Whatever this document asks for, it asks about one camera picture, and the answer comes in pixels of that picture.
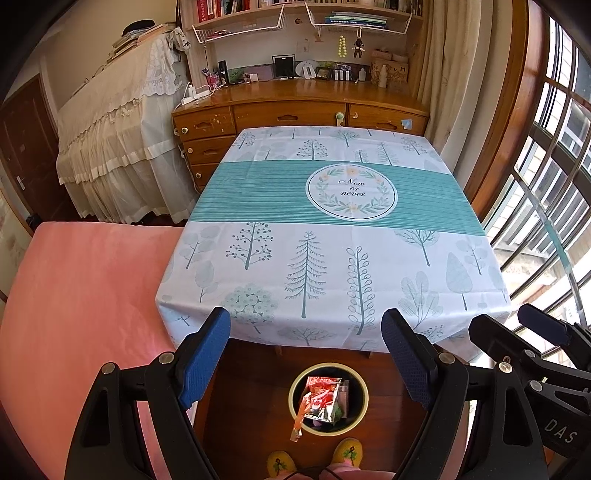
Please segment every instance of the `hanging ornament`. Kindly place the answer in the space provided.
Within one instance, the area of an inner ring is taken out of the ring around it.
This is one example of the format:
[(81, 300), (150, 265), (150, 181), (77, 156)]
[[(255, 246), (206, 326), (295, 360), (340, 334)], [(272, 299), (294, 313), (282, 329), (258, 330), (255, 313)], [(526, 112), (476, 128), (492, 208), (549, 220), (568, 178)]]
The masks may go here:
[(339, 58), (344, 59), (347, 56), (347, 41), (345, 37), (341, 35), (339, 37)]
[(361, 55), (363, 55), (364, 51), (365, 51), (365, 49), (363, 48), (363, 42), (361, 41), (361, 38), (358, 38), (357, 40), (355, 40), (355, 48), (353, 49), (353, 58), (356, 59), (357, 56), (359, 56), (359, 58), (361, 58)]

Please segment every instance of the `stack of books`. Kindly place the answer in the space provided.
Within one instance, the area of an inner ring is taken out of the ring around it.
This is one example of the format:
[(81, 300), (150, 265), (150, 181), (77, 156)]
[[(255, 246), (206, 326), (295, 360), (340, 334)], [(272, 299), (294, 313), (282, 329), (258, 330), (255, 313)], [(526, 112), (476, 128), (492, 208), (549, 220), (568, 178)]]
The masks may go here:
[(325, 17), (324, 21), (330, 24), (340, 25), (362, 25), (364, 27), (386, 29), (386, 17), (379, 15), (360, 14), (357, 12), (332, 12), (332, 15)]
[(124, 53), (128, 52), (129, 50), (132, 50), (133, 48), (149, 40), (150, 38), (154, 38), (156, 35), (160, 35), (161, 33), (166, 33), (170, 32), (171, 30), (174, 30), (174, 27), (174, 22), (167, 22), (160, 25), (155, 25), (151, 28), (144, 28), (142, 30), (132, 30), (131, 32), (127, 32), (115, 43), (113, 43), (113, 50), (109, 53), (109, 60), (107, 60), (107, 63), (112, 62), (117, 57), (120, 57)]

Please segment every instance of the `pink clothing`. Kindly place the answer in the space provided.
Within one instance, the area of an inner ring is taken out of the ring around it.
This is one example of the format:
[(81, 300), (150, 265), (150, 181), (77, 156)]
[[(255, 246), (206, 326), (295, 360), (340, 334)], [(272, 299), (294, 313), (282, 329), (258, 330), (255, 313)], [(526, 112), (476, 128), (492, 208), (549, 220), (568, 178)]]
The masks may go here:
[[(361, 470), (359, 467), (349, 465), (348, 463), (333, 463), (327, 467), (332, 470), (343, 480), (392, 480), (394, 474), (392, 472), (377, 472), (369, 470)], [(277, 475), (275, 479), (267, 478), (266, 480), (284, 480), (284, 478), (291, 475), (290, 473), (281, 473)], [(297, 473), (291, 476), (289, 480), (311, 480), (309, 476)], [(320, 474), (320, 480), (337, 480), (337, 477), (332, 473), (322, 470)]]

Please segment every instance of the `white tablecloth with tree print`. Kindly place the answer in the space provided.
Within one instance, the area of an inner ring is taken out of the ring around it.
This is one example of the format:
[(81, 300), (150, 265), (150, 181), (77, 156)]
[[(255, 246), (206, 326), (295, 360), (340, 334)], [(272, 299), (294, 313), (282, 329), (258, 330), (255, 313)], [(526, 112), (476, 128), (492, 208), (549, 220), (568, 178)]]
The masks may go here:
[(175, 344), (222, 306), (234, 338), (387, 351), (379, 323), (398, 308), (464, 357), (472, 317), (511, 309), (484, 231), (427, 140), (336, 127), (238, 135), (156, 301)]

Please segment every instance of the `curtain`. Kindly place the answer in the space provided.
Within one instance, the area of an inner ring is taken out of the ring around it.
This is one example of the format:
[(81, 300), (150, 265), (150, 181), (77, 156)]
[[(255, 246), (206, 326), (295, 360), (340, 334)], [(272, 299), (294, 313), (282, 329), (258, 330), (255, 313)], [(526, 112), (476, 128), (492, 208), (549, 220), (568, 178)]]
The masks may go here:
[[(490, 18), (481, 19), (482, 4), (473, 0), (426, 0), (426, 4), (427, 43), (417, 97), (431, 113), (425, 137), (453, 171), (482, 84), (492, 12), (486, 11)], [(467, 95), (469, 91), (476, 92), (475, 98)]]

